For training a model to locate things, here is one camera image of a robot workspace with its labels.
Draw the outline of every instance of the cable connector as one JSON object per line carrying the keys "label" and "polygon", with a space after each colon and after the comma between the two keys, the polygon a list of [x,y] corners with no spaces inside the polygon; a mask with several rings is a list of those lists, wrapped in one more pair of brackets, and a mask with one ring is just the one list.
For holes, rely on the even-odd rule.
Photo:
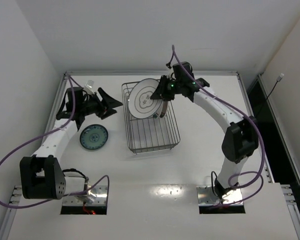
{"label": "cable connector", "polygon": [[171,69],[171,62],[168,62],[166,65],[165,65],[168,69]]}
{"label": "cable connector", "polygon": [[83,88],[83,90],[85,90],[86,91],[86,93],[87,94],[89,94],[89,95],[94,95],[95,93],[94,93],[94,90],[93,90],[93,85],[94,85],[94,81],[92,81],[92,80],[89,80],[85,85],[84,85],[84,88]]}
{"label": "cable connector", "polygon": [[280,82],[283,78],[284,78],[284,74],[283,73],[281,73],[278,77],[277,77],[277,79],[276,79],[276,81],[277,82]]}

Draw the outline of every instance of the plate with black pattern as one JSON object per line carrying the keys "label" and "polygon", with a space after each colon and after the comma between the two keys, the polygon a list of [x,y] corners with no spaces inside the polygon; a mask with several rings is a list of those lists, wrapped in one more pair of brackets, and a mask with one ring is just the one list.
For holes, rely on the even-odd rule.
{"label": "plate with black pattern", "polygon": [[161,107],[162,99],[150,99],[158,85],[157,80],[147,78],[140,81],[132,89],[128,99],[128,108],[131,115],[136,119],[149,118]]}
{"label": "plate with black pattern", "polygon": [[107,129],[99,124],[87,126],[80,134],[80,143],[87,150],[98,150],[108,140]]}

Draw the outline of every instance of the white table surface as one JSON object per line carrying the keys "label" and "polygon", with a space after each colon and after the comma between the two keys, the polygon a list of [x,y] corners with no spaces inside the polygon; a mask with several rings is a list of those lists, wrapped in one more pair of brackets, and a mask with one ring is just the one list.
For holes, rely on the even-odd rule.
{"label": "white table surface", "polygon": [[[159,76],[98,75],[73,76],[81,85],[94,81],[94,90],[102,87],[122,101],[121,85]],[[206,79],[217,95],[247,112],[237,76],[196,75]],[[218,174],[224,155],[224,133],[200,107],[181,95],[172,102],[181,142],[172,150],[151,154],[133,154],[127,147],[123,108],[98,119],[88,116],[72,138],[61,167],[76,168],[91,180],[104,174],[110,177],[107,215],[60,215],[61,200],[30,209],[18,210],[9,240],[296,240],[297,235],[286,201],[278,183],[266,180],[262,191],[244,202],[245,214],[199,214],[196,185],[210,184],[210,173]],[[79,135],[86,126],[101,124],[109,133],[107,143],[97,151],[86,151]],[[257,170],[258,150],[243,170]],[[244,183],[253,176],[242,176]],[[258,189],[260,181],[245,188],[243,196]],[[35,202],[22,199],[20,205]]]}

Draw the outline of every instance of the dish rack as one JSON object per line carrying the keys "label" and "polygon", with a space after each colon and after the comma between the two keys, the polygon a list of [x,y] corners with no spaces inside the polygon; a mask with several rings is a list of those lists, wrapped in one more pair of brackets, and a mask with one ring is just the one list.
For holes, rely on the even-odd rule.
{"label": "dish rack", "polygon": [[122,102],[128,148],[135,154],[172,149],[180,143],[180,133],[172,103],[169,102],[164,117],[137,119],[131,115],[128,102],[134,86],[139,83],[122,84]]}

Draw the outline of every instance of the white plate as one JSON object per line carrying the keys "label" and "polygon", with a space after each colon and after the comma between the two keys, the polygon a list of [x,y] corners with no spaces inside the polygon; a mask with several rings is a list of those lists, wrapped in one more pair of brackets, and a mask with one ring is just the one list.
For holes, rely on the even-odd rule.
{"label": "white plate", "polygon": [[146,119],[153,116],[160,108],[163,100],[152,100],[151,95],[155,92],[159,82],[153,78],[140,81],[132,89],[129,96],[128,108],[136,119]]}

